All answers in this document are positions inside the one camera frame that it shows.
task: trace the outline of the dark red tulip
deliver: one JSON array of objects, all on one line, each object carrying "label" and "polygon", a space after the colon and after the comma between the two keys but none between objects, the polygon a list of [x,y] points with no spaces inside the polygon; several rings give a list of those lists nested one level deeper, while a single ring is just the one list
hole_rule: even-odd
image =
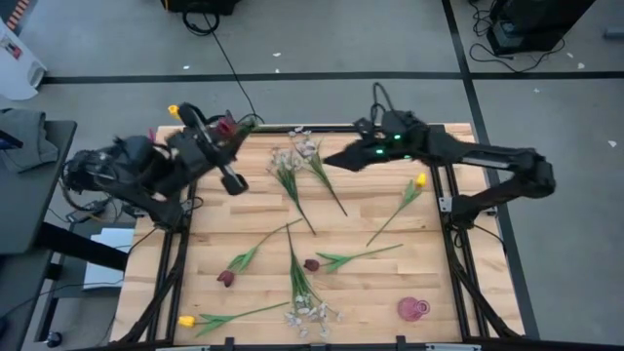
[{"label": "dark red tulip", "polygon": [[218,275],[218,277],[216,278],[216,280],[218,282],[223,282],[223,285],[226,288],[229,288],[232,283],[234,283],[234,272],[229,271],[229,270],[224,270],[221,272],[221,274]]},{"label": "dark red tulip", "polygon": [[316,272],[319,270],[321,263],[319,263],[316,259],[306,259],[305,263],[303,263],[303,267],[310,272]]}]

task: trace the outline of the black box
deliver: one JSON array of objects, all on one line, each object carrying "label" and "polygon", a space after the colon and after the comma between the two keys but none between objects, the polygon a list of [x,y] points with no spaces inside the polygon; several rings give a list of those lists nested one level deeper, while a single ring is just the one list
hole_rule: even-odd
[{"label": "black box", "polygon": [[160,0],[165,10],[170,12],[183,12],[191,3],[197,3],[189,12],[232,15],[234,6],[241,0]]},{"label": "black box", "polygon": [[552,51],[595,0],[497,0],[487,39],[496,55]]}]

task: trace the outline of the wooden tabletop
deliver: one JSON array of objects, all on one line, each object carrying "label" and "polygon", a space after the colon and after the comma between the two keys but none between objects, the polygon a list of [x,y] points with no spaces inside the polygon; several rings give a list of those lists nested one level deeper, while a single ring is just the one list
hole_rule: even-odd
[{"label": "wooden tabletop", "polygon": [[[474,141],[469,124],[446,124],[445,127],[461,140]],[[161,127],[157,139],[163,141],[175,130],[176,127]],[[321,154],[328,156],[357,136],[318,134],[313,137],[323,139]],[[289,147],[290,139],[286,135],[257,134],[250,136],[243,145],[233,167],[246,178],[250,190],[240,196],[231,197],[225,193],[218,172],[198,182],[197,195],[204,199],[205,205],[193,214],[180,315],[233,315],[291,300],[290,252],[284,231],[273,235],[260,247],[248,269],[236,277],[232,287],[225,288],[216,281],[233,257],[249,250],[266,233],[300,218],[284,188],[265,170],[274,145]],[[486,188],[482,169],[464,165],[453,168],[460,193],[472,194]],[[301,207],[318,234],[314,236],[303,221],[292,227],[295,253],[301,262],[306,258],[322,260],[315,252],[358,254],[403,244],[392,251],[355,259],[331,274],[321,269],[308,275],[317,294],[345,315],[341,322],[334,319],[329,322],[328,342],[388,343],[395,342],[396,335],[405,335],[408,342],[459,341],[449,267],[429,169],[409,160],[374,165],[357,174],[330,166],[325,169],[349,216],[342,213],[317,178],[308,172],[298,174]],[[371,235],[399,206],[410,179],[419,173],[428,174],[423,193],[366,248]],[[476,222],[498,232],[493,217],[482,214]],[[150,230],[151,222],[140,220],[135,241]],[[509,327],[522,333],[516,296],[500,243],[479,229],[469,230],[469,236],[484,296]],[[163,233],[155,233],[136,247],[129,258],[112,340],[128,331],[151,299],[162,242]],[[427,300],[431,312],[416,322],[403,321],[397,314],[397,302],[406,296]],[[464,296],[470,302],[465,290]],[[159,337],[164,337],[169,302],[163,306]],[[466,306],[471,332],[476,334],[472,303]],[[310,326],[305,339],[299,338],[297,329],[288,327],[284,313],[291,309],[287,305],[246,316],[197,338],[198,328],[178,326],[175,344],[221,345],[227,336],[235,337],[238,344],[321,342],[318,326]]]}]

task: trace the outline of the gray cloth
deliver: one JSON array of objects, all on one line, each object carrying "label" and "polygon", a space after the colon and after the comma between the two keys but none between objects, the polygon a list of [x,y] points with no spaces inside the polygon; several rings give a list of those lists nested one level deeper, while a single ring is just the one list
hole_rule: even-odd
[{"label": "gray cloth", "polygon": [[43,124],[46,114],[25,109],[5,109],[0,111],[0,130],[23,143],[20,149],[0,150],[0,159],[7,169],[21,173],[59,157],[56,146],[46,140]]}]

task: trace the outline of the concrete floor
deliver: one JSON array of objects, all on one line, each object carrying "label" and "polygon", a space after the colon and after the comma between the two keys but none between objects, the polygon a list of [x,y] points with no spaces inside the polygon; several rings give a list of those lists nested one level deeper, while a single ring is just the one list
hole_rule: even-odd
[{"label": "concrete floor", "polygon": [[[450,0],[464,49],[472,8]],[[480,7],[487,8],[488,1]],[[624,18],[617,0],[598,0],[570,31],[566,48],[537,71],[624,71],[624,42],[602,31]],[[239,73],[459,72],[440,1],[244,0],[223,19],[219,36]],[[153,0],[39,0],[20,35],[54,77],[228,74],[213,38],[198,38],[179,15]],[[272,54],[281,53],[278,58]],[[468,59],[474,72],[505,72]],[[514,65],[532,64],[519,55]],[[244,82],[268,123],[348,123],[368,113],[372,80]],[[473,122],[461,80],[382,80],[396,106],[428,122]],[[532,146],[555,165],[558,189],[539,201],[509,206],[526,284],[543,339],[624,344],[624,81],[475,81],[492,143]],[[26,102],[0,107],[42,109],[49,119],[78,122],[72,152],[113,136],[171,125],[167,106],[191,101],[206,113],[249,112],[232,82],[45,85]],[[609,140],[617,141],[615,147]],[[55,196],[52,208],[69,208]],[[49,215],[47,220],[59,223]],[[65,301],[54,329],[60,349],[94,345],[114,299]],[[29,335],[24,350],[45,348]]]}]

